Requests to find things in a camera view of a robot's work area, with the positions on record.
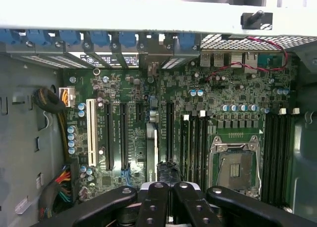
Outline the black RAM slot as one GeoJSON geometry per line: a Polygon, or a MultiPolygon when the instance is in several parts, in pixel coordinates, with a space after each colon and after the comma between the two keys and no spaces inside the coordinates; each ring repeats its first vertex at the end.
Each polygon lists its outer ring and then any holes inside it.
{"type": "Polygon", "coordinates": [[[279,116],[279,161],[278,161],[278,175],[277,175],[277,189],[276,189],[276,202],[280,206],[282,200],[283,190],[283,173],[284,173],[284,115],[279,116]]]}
{"type": "Polygon", "coordinates": [[[268,186],[269,186],[269,132],[270,132],[270,114],[265,115],[265,129],[264,129],[264,148],[263,148],[263,189],[262,189],[262,201],[267,202],[268,198],[268,186]]]}
{"type": "Polygon", "coordinates": [[[286,181],[285,181],[285,204],[290,206],[290,194],[291,194],[291,175],[292,175],[292,160],[293,160],[293,118],[291,115],[287,117],[287,169],[286,169],[286,181]]]}
{"type": "Polygon", "coordinates": [[[276,117],[272,117],[272,138],[271,138],[271,189],[270,189],[270,203],[274,203],[275,200],[275,169],[276,169],[276,117]]]}
{"type": "Polygon", "coordinates": [[[206,187],[207,178],[207,141],[208,141],[208,119],[207,117],[200,118],[201,120],[201,189],[204,190],[206,187]]]}
{"type": "Polygon", "coordinates": [[[199,165],[199,133],[200,122],[199,118],[193,118],[193,139],[192,139],[192,181],[198,182],[198,165],[199,165]]]}

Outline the CPU socket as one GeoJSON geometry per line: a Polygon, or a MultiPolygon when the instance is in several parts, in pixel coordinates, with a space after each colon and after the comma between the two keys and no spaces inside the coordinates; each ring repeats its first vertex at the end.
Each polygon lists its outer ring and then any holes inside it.
{"type": "Polygon", "coordinates": [[[209,187],[222,186],[260,199],[255,153],[258,146],[254,134],[247,141],[225,141],[215,136],[209,149],[209,187]]]}

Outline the long expansion slot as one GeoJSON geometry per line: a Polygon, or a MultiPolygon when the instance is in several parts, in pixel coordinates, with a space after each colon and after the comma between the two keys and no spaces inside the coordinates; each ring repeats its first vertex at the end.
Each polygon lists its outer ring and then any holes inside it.
{"type": "Polygon", "coordinates": [[[114,166],[113,147],[113,119],[111,103],[105,105],[105,148],[106,148],[106,170],[112,170],[114,166]]]}
{"type": "Polygon", "coordinates": [[[128,160],[128,108],[126,103],[120,103],[120,145],[121,145],[121,175],[128,186],[130,183],[130,166],[128,160]]]}
{"type": "Polygon", "coordinates": [[[173,161],[174,149],[174,103],[166,104],[166,150],[167,160],[173,161]]]}

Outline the silver locking lever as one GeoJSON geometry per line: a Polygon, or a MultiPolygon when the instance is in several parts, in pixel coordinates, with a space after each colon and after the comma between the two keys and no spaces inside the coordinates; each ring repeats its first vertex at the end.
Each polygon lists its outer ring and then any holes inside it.
{"type": "Polygon", "coordinates": [[[256,166],[257,166],[257,178],[258,178],[258,194],[261,196],[261,191],[262,191],[262,179],[261,179],[261,174],[260,174],[260,146],[256,148],[256,166]]]}

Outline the black power connector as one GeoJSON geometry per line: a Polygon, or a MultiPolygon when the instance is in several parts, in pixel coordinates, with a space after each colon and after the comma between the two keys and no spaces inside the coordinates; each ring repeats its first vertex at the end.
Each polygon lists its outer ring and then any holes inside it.
{"type": "Polygon", "coordinates": [[[76,158],[70,158],[66,163],[67,169],[70,171],[71,185],[71,202],[76,202],[79,193],[79,165],[76,158]]]}

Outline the short expansion slot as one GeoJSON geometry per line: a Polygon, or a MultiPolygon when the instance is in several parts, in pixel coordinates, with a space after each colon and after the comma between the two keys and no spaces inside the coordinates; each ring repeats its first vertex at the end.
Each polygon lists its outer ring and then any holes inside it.
{"type": "Polygon", "coordinates": [[[144,121],[144,106],[142,103],[136,103],[136,121],[143,122],[144,121]]]}

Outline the white expansion slot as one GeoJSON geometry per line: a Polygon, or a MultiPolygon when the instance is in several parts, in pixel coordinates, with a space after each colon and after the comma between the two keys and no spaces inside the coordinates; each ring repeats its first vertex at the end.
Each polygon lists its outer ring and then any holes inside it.
{"type": "Polygon", "coordinates": [[[88,165],[96,167],[98,162],[98,122],[96,99],[86,100],[88,165]]]}

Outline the green motherboard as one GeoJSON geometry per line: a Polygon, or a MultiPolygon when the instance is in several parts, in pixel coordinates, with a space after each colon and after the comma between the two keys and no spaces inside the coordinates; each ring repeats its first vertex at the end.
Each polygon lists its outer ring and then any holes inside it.
{"type": "Polygon", "coordinates": [[[178,68],[165,65],[136,67],[136,57],[126,55],[128,68],[120,68],[113,56],[104,59],[113,65],[106,69],[92,56],[81,54],[81,64],[64,72],[66,87],[74,87],[75,107],[68,108],[67,144],[71,158],[79,165],[78,202],[84,202],[114,188],[127,185],[121,175],[120,103],[128,108],[128,160],[131,187],[140,189],[143,183],[162,181],[173,186],[180,181],[192,181],[193,118],[200,122],[198,182],[201,189],[201,120],[208,119],[207,178],[209,188],[209,149],[215,136],[225,141],[249,140],[258,136],[260,174],[263,178],[263,148],[265,115],[270,114],[269,186],[266,203],[270,203],[272,117],[276,117],[276,202],[279,161],[279,116],[284,115],[284,173],[280,207],[285,204],[287,169],[288,115],[294,108],[296,66],[291,64],[280,72],[260,68],[257,73],[244,73],[244,68],[205,68],[195,59],[178,68]],[[86,100],[96,99],[98,122],[98,162],[88,165],[86,100]],[[174,103],[173,161],[167,160],[166,104],[174,103]],[[113,119],[114,166],[106,170],[105,105],[111,103],[113,119]],[[144,106],[144,121],[136,121],[136,103],[144,106]]]}

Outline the white power connector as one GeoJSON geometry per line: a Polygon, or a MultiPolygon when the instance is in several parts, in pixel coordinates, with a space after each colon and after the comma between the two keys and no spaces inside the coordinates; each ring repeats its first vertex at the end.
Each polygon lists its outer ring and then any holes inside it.
{"type": "Polygon", "coordinates": [[[59,88],[58,96],[67,108],[75,107],[76,94],[74,87],[59,88]]]}

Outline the silver rear port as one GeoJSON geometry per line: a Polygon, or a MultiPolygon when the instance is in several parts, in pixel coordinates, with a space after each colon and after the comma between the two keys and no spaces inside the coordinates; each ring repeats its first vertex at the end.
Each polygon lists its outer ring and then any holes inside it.
{"type": "Polygon", "coordinates": [[[200,66],[201,67],[211,67],[211,51],[202,51],[200,54],[200,66]]]}
{"type": "Polygon", "coordinates": [[[223,67],[224,66],[224,53],[214,53],[213,54],[213,65],[215,67],[223,67]]]}
{"type": "Polygon", "coordinates": [[[242,68],[244,54],[242,52],[231,53],[231,67],[242,68]]]}
{"type": "Polygon", "coordinates": [[[258,66],[258,54],[246,52],[244,64],[246,65],[244,68],[244,73],[257,73],[257,71],[251,67],[256,68],[258,66]]]}

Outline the blue slot clip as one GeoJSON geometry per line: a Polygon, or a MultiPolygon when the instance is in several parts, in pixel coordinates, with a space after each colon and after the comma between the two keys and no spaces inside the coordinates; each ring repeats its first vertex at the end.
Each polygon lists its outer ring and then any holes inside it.
{"type": "Polygon", "coordinates": [[[20,44],[21,36],[18,31],[12,29],[0,29],[0,42],[6,44],[20,44]]]}
{"type": "Polygon", "coordinates": [[[135,32],[119,32],[119,42],[126,48],[135,47],[136,42],[135,32]]]}
{"type": "Polygon", "coordinates": [[[99,47],[108,46],[110,44],[110,38],[107,31],[90,31],[90,38],[92,43],[99,47]]]}
{"type": "Polygon", "coordinates": [[[192,51],[195,44],[196,35],[194,33],[179,33],[178,43],[181,51],[192,51]]]}
{"type": "Polygon", "coordinates": [[[59,30],[60,38],[70,45],[78,45],[81,42],[81,35],[76,30],[59,30]]]}
{"type": "Polygon", "coordinates": [[[51,36],[48,30],[28,29],[26,36],[32,43],[41,46],[49,46],[52,44],[51,36]]]}

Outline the teal rear port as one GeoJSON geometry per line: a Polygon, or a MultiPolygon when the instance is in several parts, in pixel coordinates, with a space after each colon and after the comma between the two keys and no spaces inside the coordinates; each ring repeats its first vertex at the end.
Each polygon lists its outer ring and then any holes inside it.
{"type": "Polygon", "coordinates": [[[260,68],[280,68],[283,66],[283,55],[280,54],[259,54],[258,67],[260,68]]]}

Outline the open dark grey PC case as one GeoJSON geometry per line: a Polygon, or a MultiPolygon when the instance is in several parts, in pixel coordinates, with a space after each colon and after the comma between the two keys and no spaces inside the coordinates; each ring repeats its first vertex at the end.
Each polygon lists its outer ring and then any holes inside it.
{"type": "MultiPolygon", "coordinates": [[[[59,88],[66,87],[64,72],[82,63],[81,54],[106,69],[113,65],[105,55],[120,68],[128,68],[125,56],[134,55],[137,68],[162,70],[200,61],[202,51],[212,52],[211,67],[213,54],[224,53],[220,71],[231,67],[232,52],[244,54],[243,68],[246,52],[283,55],[283,66],[273,72],[296,66],[290,206],[265,203],[317,223],[317,8],[181,0],[0,0],[0,29],[21,36],[20,44],[0,42],[0,227],[71,227],[79,216],[75,211],[91,200],[71,202],[68,108],[58,96],[59,88]],[[258,10],[273,13],[272,30],[242,29],[241,15],[258,10]],[[48,30],[52,44],[32,43],[28,29],[48,30]],[[79,31],[80,44],[63,41],[59,30],[79,31]],[[90,31],[107,31],[110,44],[93,44],[90,31]],[[135,47],[119,42],[119,32],[125,31],[135,32],[135,47]],[[192,51],[180,50],[179,33],[196,35],[192,51]]],[[[154,182],[136,189],[137,203],[118,214],[122,224],[105,227],[134,227],[154,182]]],[[[207,190],[181,182],[206,198],[207,190]]],[[[175,215],[173,187],[165,227],[192,227],[175,215]]]]}

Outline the black intrusion switch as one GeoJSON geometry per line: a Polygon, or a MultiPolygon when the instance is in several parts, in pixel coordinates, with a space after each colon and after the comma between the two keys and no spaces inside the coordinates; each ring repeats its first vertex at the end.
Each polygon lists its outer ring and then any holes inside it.
{"type": "Polygon", "coordinates": [[[246,30],[272,30],[273,13],[258,10],[254,13],[243,13],[240,24],[246,30]]]}

